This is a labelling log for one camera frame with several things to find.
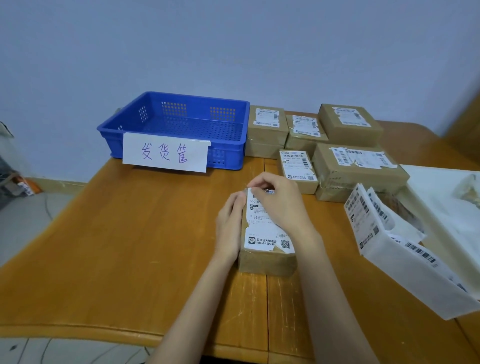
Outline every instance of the wall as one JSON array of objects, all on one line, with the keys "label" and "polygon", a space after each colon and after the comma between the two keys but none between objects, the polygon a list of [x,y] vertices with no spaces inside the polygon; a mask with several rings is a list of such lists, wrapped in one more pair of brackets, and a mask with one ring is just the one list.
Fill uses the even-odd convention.
[{"label": "wall", "polygon": [[146,90],[362,105],[443,133],[480,86],[477,0],[0,7],[0,120],[37,177],[88,181],[109,158],[95,128]]}]

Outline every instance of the blue plastic basket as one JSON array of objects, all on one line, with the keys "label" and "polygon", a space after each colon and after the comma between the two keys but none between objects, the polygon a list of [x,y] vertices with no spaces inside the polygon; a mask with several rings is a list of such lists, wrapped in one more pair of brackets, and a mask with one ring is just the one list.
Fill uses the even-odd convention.
[{"label": "blue plastic basket", "polygon": [[207,167],[243,166],[250,102],[223,98],[145,92],[97,130],[111,156],[123,157],[125,132],[210,140]]}]

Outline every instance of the gray floor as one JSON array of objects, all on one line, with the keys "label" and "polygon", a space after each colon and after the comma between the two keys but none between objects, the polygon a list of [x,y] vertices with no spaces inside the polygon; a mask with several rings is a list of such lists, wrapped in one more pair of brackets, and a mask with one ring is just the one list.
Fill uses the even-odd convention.
[{"label": "gray floor", "polygon": [[[66,194],[38,194],[17,198],[0,210],[0,266],[21,251],[73,198]],[[2,339],[1,364],[138,364],[152,348],[107,342],[60,339]]]}]

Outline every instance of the wooden table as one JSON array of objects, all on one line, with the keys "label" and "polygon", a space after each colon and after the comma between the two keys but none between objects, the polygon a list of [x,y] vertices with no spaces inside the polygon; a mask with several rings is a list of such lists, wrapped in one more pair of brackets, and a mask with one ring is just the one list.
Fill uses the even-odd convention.
[{"label": "wooden table", "polygon": [[[381,144],[399,163],[479,169],[419,125],[383,126]],[[245,158],[240,171],[197,174],[111,159],[0,269],[0,336],[157,345],[213,252],[218,210],[263,170],[276,172],[275,162]],[[341,204],[303,198],[381,363],[480,364],[480,314],[459,319],[461,327],[443,321],[358,254]],[[311,361],[298,275],[232,269],[205,352],[255,363]]]}]

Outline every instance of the hand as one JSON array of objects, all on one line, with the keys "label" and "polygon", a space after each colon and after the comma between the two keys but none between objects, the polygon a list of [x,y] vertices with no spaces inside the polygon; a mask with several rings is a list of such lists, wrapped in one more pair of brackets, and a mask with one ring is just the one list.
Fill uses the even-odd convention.
[{"label": "hand", "polygon": [[[294,235],[298,231],[313,228],[297,184],[285,177],[263,172],[255,177],[247,187],[252,188],[272,221],[285,232]],[[274,194],[267,194],[263,188],[274,188]]]},{"label": "hand", "polygon": [[216,218],[216,243],[214,257],[233,264],[240,250],[242,210],[247,202],[245,192],[230,195]]}]

